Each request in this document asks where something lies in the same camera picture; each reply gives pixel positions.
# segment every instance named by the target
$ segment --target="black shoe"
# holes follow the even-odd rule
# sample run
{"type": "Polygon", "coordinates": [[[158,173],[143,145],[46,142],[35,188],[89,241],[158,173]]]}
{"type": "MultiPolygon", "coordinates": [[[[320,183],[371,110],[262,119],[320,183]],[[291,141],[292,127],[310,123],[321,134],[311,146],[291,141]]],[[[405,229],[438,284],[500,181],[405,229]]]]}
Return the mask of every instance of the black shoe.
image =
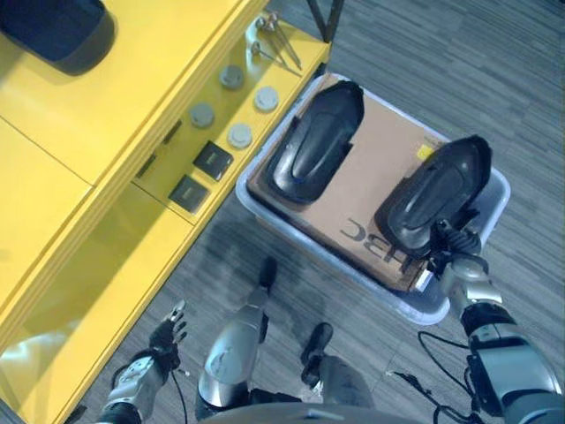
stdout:
{"type": "Polygon", "coordinates": [[[324,349],[328,345],[329,341],[332,339],[334,335],[334,328],[331,324],[327,322],[321,322],[316,326],[313,330],[312,335],[310,336],[310,340],[308,340],[308,344],[306,345],[305,349],[302,351],[300,355],[300,361],[302,365],[306,367],[310,358],[314,356],[323,356],[324,349]]]}
{"type": "Polygon", "coordinates": [[[268,256],[261,266],[261,271],[259,273],[259,285],[267,289],[267,293],[270,294],[273,284],[276,280],[276,270],[278,264],[276,259],[268,256]]]}
{"type": "Polygon", "coordinates": [[[300,376],[300,378],[302,379],[302,382],[310,389],[316,387],[316,384],[318,384],[318,382],[320,381],[320,363],[322,358],[323,355],[312,356],[302,370],[302,375],[300,376]]]}

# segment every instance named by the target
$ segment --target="black object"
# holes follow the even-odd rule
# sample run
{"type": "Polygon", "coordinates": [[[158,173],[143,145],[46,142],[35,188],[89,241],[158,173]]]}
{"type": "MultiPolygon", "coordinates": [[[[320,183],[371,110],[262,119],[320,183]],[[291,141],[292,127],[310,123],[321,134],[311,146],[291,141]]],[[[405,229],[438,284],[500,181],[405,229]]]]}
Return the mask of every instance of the black object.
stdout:
{"type": "Polygon", "coordinates": [[[191,214],[195,214],[207,195],[208,190],[206,187],[185,175],[170,193],[169,199],[188,210],[191,214]]]}
{"type": "Polygon", "coordinates": [[[494,392],[493,385],[490,378],[488,378],[488,373],[480,357],[477,354],[469,355],[467,363],[471,369],[475,391],[480,393],[480,396],[478,396],[480,408],[492,417],[501,417],[502,409],[498,402],[498,397],[494,392]]]}
{"type": "Polygon", "coordinates": [[[145,163],[143,163],[143,166],[141,166],[141,168],[139,168],[138,173],[135,174],[135,178],[141,178],[143,177],[143,174],[145,174],[147,172],[147,170],[151,167],[151,165],[153,164],[153,162],[155,162],[155,159],[157,158],[157,155],[155,153],[152,153],[149,156],[149,159],[147,159],[145,161],[145,163]]]}
{"type": "Polygon", "coordinates": [[[169,130],[169,132],[167,132],[167,134],[163,137],[162,139],[162,144],[169,144],[170,139],[173,138],[173,135],[175,135],[175,133],[177,132],[178,128],[180,128],[180,125],[183,124],[183,121],[181,121],[180,119],[173,125],[173,127],[169,130]]]}
{"type": "Polygon", "coordinates": [[[476,232],[466,228],[457,230],[448,220],[441,219],[432,225],[430,246],[428,269],[437,277],[443,274],[448,263],[461,258],[475,261],[488,274],[488,262],[478,256],[481,241],[476,232]]]}
{"type": "Polygon", "coordinates": [[[98,422],[111,422],[113,424],[141,424],[138,411],[132,404],[114,404],[104,411],[98,422]]]}
{"type": "Polygon", "coordinates": [[[0,0],[0,31],[70,75],[93,68],[114,42],[100,0],[0,0]]]}
{"type": "Polygon", "coordinates": [[[302,118],[294,118],[271,158],[269,186],[296,203],[318,199],[349,153],[364,114],[363,90],[354,82],[320,91],[302,118]]]}
{"type": "Polygon", "coordinates": [[[284,402],[302,403],[302,400],[298,397],[287,395],[286,393],[273,393],[262,389],[253,389],[249,395],[249,405],[284,402]]]}
{"type": "Polygon", "coordinates": [[[276,259],[272,256],[265,258],[259,273],[259,285],[261,287],[265,287],[269,294],[273,288],[273,284],[275,283],[277,270],[278,262],[276,259]]]}
{"type": "Polygon", "coordinates": [[[334,327],[328,322],[321,322],[314,328],[308,344],[300,355],[300,362],[304,365],[300,378],[310,389],[320,381],[320,363],[325,356],[324,349],[333,335],[334,327]]]}
{"type": "Polygon", "coordinates": [[[492,151],[477,135],[439,148],[401,181],[377,210],[374,221],[385,238],[406,254],[430,252],[432,225],[452,222],[488,182],[492,151]]]}
{"type": "Polygon", "coordinates": [[[206,146],[200,150],[194,166],[206,172],[216,181],[220,181],[223,173],[233,162],[233,156],[226,152],[223,148],[214,144],[212,141],[206,143],[206,146]]]}
{"type": "Polygon", "coordinates": [[[461,316],[461,324],[465,329],[467,337],[473,331],[485,325],[503,323],[516,324],[516,321],[503,307],[486,302],[480,302],[467,307],[461,316]]]}

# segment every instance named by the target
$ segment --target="gray carpet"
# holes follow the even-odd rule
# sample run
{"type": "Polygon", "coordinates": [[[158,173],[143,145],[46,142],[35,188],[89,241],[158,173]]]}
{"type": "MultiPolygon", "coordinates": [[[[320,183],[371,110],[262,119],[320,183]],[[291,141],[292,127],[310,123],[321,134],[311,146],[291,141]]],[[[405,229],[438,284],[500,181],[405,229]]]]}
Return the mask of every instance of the gray carpet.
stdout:
{"type": "MultiPolygon", "coordinates": [[[[316,32],[304,1],[271,7],[316,32]]],[[[494,166],[512,185],[512,198],[484,256],[505,304],[553,363],[561,383],[562,29],[563,5],[557,0],[350,0],[329,66],[449,138],[478,133],[490,141],[494,166]]],[[[80,422],[95,420],[113,371],[146,346],[149,332],[179,298],[188,302],[189,322],[181,359],[192,373],[180,383],[194,422],[192,402],[207,349],[253,288],[267,254],[279,260],[280,275],[267,310],[271,322],[255,386],[311,396],[300,382],[298,355],[313,326],[325,320],[335,326],[329,351],[365,374],[381,410],[431,421],[429,403],[389,373],[404,371],[417,375],[442,403],[468,411],[463,391],[418,346],[421,328],[365,289],[308,261],[259,226],[232,194],[85,395],[88,411],[80,422]]],[[[464,340],[453,318],[430,330],[464,340]]],[[[431,346],[461,377],[465,352],[431,346]]],[[[182,422],[171,382],[159,393],[151,422],[182,422]]]]}

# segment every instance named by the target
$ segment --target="yellow label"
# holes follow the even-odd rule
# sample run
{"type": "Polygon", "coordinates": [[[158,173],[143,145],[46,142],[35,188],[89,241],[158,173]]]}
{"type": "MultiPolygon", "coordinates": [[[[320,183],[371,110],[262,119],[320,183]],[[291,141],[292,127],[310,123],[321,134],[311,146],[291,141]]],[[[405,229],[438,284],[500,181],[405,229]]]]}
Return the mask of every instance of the yellow label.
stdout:
{"type": "Polygon", "coordinates": [[[429,146],[427,146],[426,144],[423,144],[419,149],[418,152],[416,153],[416,156],[418,157],[418,159],[420,161],[424,161],[425,159],[427,159],[427,157],[429,155],[431,155],[433,153],[433,149],[430,148],[429,146]]]}

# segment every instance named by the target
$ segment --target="cardboard box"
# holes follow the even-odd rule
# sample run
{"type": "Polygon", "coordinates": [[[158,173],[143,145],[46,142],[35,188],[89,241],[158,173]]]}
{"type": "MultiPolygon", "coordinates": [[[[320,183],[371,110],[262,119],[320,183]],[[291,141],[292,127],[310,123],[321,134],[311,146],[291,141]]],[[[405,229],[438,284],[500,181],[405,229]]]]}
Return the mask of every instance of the cardboard box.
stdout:
{"type": "MultiPolygon", "coordinates": [[[[320,90],[336,82],[328,75],[320,90]]],[[[261,203],[368,276],[388,288],[408,291],[427,263],[395,250],[378,230],[373,216],[402,178],[417,169],[442,142],[366,95],[364,102],[365,117],[350,141],[352,148],[317,201],[298,205],[268,187],[263,173],[278,144],[257,167],[247,188],[261,203]]]]}

